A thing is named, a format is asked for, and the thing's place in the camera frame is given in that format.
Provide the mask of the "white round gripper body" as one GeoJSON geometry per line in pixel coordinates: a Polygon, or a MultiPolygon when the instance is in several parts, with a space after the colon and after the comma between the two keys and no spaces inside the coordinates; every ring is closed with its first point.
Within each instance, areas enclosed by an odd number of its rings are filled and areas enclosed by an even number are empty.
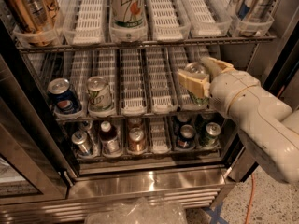
{"type": "Polygon", "coordinates": [[[258,79],[245,71],[232,70],[222,73],[216,76],[210,84],[209,106],[227,118],[234,98],[249,87],[260,85],[258,79]]]}

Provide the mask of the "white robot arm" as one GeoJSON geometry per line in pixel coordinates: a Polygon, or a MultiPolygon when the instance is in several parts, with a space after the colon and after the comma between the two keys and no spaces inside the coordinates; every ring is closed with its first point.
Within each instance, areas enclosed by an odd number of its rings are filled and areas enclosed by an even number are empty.
{"type": "Polygon", "coordinates": [[[266,91],[251,74],[230,63],[204,57],[206,74],[178,70],[178,82],[232,120],[246,150],[273,179],[299,181],[298,113],[266,91]]]}

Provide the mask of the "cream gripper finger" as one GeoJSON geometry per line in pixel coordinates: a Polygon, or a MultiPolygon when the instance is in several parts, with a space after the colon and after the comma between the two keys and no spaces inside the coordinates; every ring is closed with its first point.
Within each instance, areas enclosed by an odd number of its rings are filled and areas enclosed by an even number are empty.
{"type": "Polygon", "coordinates": [[[186,70],[177,71],[179,84],[194,94],[197,98],[209,96],[209,77],[206,74],[190,73],[186,70]]]}
{"type": "Polygon", "coordinates": [[[212,78],[215,78],[221,73],[235,69],[234,66],[230,63],[207,56],[201,58],[201,63],[206,67],[208,73],[212,78]]]}

